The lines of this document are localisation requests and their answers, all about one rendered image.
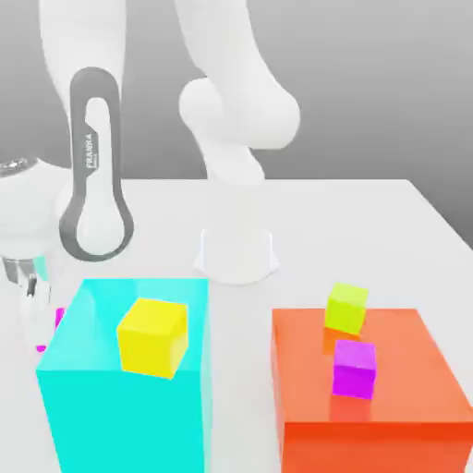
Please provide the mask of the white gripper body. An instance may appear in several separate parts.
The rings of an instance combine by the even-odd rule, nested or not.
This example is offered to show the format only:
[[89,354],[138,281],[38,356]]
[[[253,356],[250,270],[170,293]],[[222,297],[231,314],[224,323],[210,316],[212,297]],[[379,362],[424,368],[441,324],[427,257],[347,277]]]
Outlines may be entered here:
[[25,289],[20,298],[20,315],[31,346],[48,346],[55,331],[55,311],[51,304],[51,285],[38,283],[33,295]]

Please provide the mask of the small magenta cube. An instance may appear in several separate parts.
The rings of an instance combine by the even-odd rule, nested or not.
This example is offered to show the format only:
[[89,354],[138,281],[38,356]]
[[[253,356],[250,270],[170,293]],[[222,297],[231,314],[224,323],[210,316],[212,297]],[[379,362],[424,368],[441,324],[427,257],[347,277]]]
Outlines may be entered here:
[[[65,313],[66,313],[65,308],[58,308],[55,311],[55,328],[54,328],[54,331],[57,330],[57,328],[60,325],[62,319],[64,318]],[[36,346],[36,351],[39,352],[39,353],[42,353],[46,350],[46,348],[47,348],[47,345],[45,345],[45,344],[37,345]]]

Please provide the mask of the small yellow cube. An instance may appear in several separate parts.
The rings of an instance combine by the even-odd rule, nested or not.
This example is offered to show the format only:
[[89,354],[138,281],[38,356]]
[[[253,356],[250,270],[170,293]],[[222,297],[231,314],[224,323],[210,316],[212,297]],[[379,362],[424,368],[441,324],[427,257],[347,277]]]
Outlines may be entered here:
[[188,307],[139,297],[116,334],[123,371],[172,380],[188,350]]

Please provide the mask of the small lime green cube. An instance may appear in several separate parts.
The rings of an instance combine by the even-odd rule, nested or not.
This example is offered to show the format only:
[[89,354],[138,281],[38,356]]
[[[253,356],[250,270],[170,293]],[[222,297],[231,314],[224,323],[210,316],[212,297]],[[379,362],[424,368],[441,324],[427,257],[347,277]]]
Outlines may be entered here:
[[366,318],[369,290],[335,283],[328,297],[324,326],[346,334],[359,335]]

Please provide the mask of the small purple cube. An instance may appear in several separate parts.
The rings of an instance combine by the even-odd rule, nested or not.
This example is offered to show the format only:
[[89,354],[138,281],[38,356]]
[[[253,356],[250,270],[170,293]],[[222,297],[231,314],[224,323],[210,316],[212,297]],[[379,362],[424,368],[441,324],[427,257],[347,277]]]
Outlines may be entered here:
[[333,394],[371,400],[376,376],[374,344],[352,340],[335,342]]

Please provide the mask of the large cyan box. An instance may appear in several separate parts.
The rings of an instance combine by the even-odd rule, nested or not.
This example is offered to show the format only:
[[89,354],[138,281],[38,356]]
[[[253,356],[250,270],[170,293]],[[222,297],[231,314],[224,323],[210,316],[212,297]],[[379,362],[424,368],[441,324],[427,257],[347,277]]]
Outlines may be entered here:
[[[139,297],[188,307],[173,379],[122,370],[116,327]],[[211,473],[209,282],[85,279],[36,369],[61,473]]]

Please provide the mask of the large orange box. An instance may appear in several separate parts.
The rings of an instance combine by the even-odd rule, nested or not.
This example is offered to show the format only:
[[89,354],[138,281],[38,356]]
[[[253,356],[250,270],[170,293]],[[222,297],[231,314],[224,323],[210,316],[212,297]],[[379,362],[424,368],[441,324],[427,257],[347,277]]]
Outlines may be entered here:
[[281,473],[466,473],[473,406],[414,309],[368,309],[372,400],[332,393],[323,309],[274,309],[271,359]]

